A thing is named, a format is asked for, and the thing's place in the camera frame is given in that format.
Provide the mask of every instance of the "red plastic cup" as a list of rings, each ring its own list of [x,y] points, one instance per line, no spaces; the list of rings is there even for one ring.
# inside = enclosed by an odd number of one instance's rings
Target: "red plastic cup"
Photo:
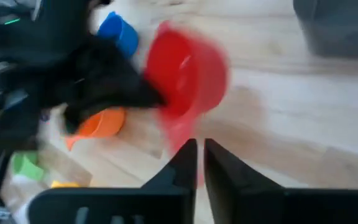
[[[192,137],[197,118],[223,99],[228,69],[211,41],[163,22],[150,48],[145,77],[167,101],[158,116],[176,153]]]

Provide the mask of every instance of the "yellow object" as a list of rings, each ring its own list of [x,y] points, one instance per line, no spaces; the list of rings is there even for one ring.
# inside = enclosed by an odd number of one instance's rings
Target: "yellow object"
[[[73,183],[60,183],[59,181],[54,180],[52,182],[51,188],[58,188],[58,187],[80,187],[79,184],[73,182]]]

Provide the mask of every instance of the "plastic toy cup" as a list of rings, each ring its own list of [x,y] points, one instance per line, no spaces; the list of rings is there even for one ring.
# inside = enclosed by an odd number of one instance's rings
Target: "plastic toy cup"
[[[14,174],[24,175],[30,179],[40,181],[44,170],[36,165],[38,156],[36,152],[18,152],[12,157],[12,171]]]
[[[75,135],[65,138],[69,151],[75,142],[81,139],[106,138],[119,132],[125,121],[123,108],[106,109],[87,119],[78,129]]]
[[[100,25],[98,36],[116,40],[117,47],[127,58],[135,54],[139,45],[139,37],[135,29],[115,12],[110,12]]]
[[[60,187],[80,187],[79,184],[72,182],[72,183],[60,183],[59,181],[54,180],[50,188],[60,188]]]
[[[197,117],[221,102],[228,83],[222,52],[201,35],[168,22],[152,43],[145,77],[167,101],[158,116],[173,153],[192,136]]]

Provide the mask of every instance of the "light wood floor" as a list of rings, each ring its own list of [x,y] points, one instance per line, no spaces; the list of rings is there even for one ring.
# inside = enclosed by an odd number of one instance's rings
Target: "light wood floor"
[[[96,13],[95,24],[110,11],[139,31],[139,68],[166,19],[198,29],[226,49],[231,89],[200,121],[195,137],[214,138],[287,187],[358,189],[358,61],[311,56],[292,0],[117,0]],[[81,141],[71,152],[56,118],[46,125],[42,133],[50,144],[40,153],[45,180],[8,178],[4,189],[16,215],[52,180],[137,187],[151,178],[170,158],[167,145],[153,111],[128,114],[117,137]],[[196,223],[213,223],[205,187],[198,191]]]

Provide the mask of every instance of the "green light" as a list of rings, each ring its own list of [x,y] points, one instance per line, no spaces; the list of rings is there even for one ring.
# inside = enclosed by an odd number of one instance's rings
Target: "green light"
[[[11,23],[14,23],[14,22],[19,22],[19,21],[20,21],[20,19],[14,19],[14,20],[5,22],[4,25],[8,25],[8,24],[11,24]]]

